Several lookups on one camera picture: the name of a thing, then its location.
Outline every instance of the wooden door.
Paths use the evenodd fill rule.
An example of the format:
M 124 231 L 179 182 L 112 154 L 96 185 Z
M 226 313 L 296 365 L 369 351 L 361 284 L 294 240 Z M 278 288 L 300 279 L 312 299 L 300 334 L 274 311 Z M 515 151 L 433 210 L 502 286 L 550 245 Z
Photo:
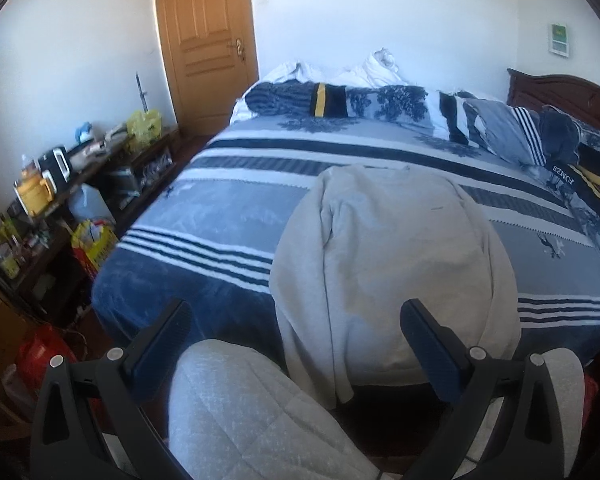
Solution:
M 251 0 L 156 0 L 165 69 L 186 136 L 220 132 L 257 79 Z

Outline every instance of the yellow container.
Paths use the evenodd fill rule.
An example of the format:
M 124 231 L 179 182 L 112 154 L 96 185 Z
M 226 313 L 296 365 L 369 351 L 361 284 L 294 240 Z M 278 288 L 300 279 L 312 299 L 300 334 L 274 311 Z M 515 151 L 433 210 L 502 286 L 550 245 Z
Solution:
M 26 180 L 14 186 L 18 199 L 24 211 L 31 216 L 37 216 L 54 199 L 51 184 L 42 178 L 39 172 L 33 173 Z

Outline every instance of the yellow plastic bag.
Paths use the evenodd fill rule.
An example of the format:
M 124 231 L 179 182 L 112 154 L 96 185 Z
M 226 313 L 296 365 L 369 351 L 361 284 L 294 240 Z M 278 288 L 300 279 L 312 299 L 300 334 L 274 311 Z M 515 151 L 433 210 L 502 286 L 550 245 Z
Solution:
M 93 280 L 104 261 L 118 243 L 113 229 L 106 222 L 85 220 L 71 237 L 74 256 Z
M 132 136 L 129 141 L 131 152 L 143 150 L 162 135 L 162 116 L 158 110 L 134 112 L 126 122 L 126 129 Z

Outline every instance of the plastic bag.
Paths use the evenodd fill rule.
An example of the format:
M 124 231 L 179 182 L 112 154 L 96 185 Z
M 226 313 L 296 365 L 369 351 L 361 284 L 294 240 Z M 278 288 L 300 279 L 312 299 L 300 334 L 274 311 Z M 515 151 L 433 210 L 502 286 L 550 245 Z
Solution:
M 33 337 L 18 349 L 16 357 L 18 374 L 36 399 L 45 378 L 46 366 L 55 355 L 64 356 L 70 363 L 78 361 L 60 333 L 49 324 L 40 326 Z
M 112 224 L 116 223 L 100 192 L 88 184 L 82 184 L 80 189 L 70 196 L 69 211 L 78 222 L 107 220 Z
M 71 237 L 74 256 L 92 280 L 117 243 L 113 229 L 102 220 L 82 222 Z
M 162 135 L 162 116 L 158 110 L 134 112 L 126 122 L 126 129 L 133 136 L 129 148 L 131 152 L 137 152 Z

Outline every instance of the wooden headboard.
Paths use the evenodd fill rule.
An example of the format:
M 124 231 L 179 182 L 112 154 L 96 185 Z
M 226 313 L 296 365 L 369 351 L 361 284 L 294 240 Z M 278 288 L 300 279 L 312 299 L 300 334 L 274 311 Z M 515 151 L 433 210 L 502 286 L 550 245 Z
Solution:
M 509 68 L 510 106 L 540 110 L 553 105 L 600 129 L 600 86 L 572 75 L 527 75 Z

